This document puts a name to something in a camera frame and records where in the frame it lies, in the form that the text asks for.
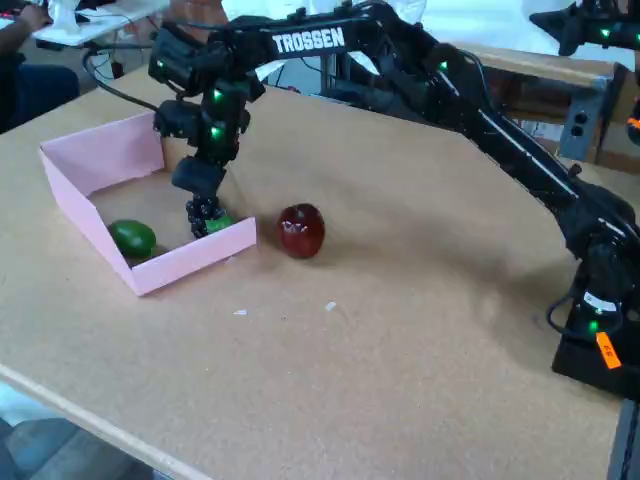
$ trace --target trossen logo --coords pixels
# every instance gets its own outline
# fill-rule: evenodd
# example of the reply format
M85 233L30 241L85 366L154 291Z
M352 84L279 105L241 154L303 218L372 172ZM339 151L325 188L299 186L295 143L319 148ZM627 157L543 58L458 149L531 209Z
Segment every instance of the trossen logo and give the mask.
M342 27L283 33L282 35L274 35L272 38L273 41L276 42L278 52L280 53L344 47Z

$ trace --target pink box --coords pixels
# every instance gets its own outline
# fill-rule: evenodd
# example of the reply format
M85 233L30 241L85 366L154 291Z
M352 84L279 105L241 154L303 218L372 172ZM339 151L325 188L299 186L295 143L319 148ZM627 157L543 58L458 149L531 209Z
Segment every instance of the pink box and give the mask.
M162 143L152 125L153 114L144 114L40 146L42 163L58 206L136 295L144 295L256 243L256 222L250 217L144 263L129 266L89 196L165 169ZM186 219L184 203L176 208Z

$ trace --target table surface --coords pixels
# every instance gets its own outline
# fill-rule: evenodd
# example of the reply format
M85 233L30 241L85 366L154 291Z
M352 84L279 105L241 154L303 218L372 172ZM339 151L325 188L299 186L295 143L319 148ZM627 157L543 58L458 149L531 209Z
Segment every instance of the table surface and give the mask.
M79 24L76 33L67 33L64 29L52 25L39 30L33 36L38 40L77 47L162 11L169 7L169 3L170 0L120 0L95 10L80 10L78 13L87 16L90 23ZM11 20L0 19L0 28L10 23Z
M575 262L472 144L270 90L225 181L259 246L139 299L37 153L139 111L96 91L0 137L1 379L176 478L605 478L619 400L550 371ZM584 170L640 205L636 178ZM328 231L308 262L268 228L303 201Z

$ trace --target orange tag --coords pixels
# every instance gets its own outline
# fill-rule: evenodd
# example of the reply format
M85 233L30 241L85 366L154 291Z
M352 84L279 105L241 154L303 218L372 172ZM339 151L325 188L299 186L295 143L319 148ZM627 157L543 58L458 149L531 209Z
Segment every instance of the orange tag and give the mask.
M604 358L604 361L607 364L607 367L609 367L609 370L621 367L622 363L620 363L618 354L613 349L613 345L611 345L609 335L607 335L605 332L598 332L596 333L596 341L598 342L598 346L600 347L602 358Z

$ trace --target red apple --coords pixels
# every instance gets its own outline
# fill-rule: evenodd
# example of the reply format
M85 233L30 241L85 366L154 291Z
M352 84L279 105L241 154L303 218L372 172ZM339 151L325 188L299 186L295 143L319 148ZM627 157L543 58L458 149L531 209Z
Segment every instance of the red apple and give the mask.
M285 208L278 218L278 235L285 252L294 258L311 258L324 241L324 220L309 203Z

